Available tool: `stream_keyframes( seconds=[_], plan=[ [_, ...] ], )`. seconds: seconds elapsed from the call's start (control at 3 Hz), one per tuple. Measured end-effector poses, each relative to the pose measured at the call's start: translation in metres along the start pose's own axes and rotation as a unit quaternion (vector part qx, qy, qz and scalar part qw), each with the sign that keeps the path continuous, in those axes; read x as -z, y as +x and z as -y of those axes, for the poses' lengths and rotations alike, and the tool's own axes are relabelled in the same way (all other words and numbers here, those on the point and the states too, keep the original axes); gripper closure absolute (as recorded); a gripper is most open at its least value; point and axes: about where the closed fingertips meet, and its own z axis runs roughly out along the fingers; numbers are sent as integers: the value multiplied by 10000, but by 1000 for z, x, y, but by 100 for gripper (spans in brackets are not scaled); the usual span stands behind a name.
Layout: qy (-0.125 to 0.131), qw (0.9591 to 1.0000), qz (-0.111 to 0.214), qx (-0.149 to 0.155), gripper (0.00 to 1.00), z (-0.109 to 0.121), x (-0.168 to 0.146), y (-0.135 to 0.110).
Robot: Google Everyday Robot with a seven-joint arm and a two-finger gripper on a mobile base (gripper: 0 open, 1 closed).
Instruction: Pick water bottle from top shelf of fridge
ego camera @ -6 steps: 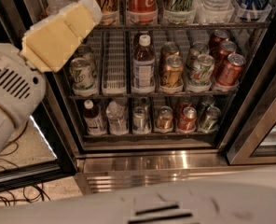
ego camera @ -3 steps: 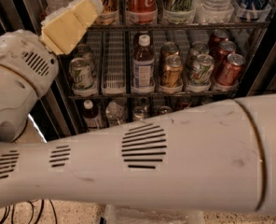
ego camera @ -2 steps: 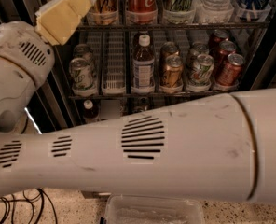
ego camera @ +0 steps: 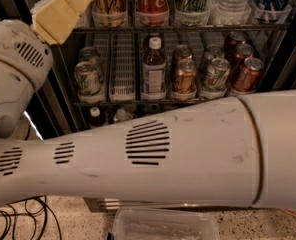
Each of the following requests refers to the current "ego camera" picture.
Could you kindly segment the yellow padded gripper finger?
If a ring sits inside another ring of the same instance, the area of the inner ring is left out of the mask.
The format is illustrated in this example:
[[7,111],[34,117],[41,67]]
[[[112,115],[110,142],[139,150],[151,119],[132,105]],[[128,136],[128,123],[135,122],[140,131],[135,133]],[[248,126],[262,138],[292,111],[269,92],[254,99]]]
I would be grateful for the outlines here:
[[40,0],[30,10],[31,29],[49,45],[63,44],[93,0]]

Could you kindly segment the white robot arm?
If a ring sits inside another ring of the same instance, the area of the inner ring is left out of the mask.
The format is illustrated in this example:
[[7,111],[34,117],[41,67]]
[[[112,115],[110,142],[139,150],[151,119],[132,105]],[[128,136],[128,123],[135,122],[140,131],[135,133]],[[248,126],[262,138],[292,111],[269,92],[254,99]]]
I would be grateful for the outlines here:
[[47,140],[12,134],[92,0],[0,21],[0,206],[42,195],[296,211],[296,90],[227,97]]

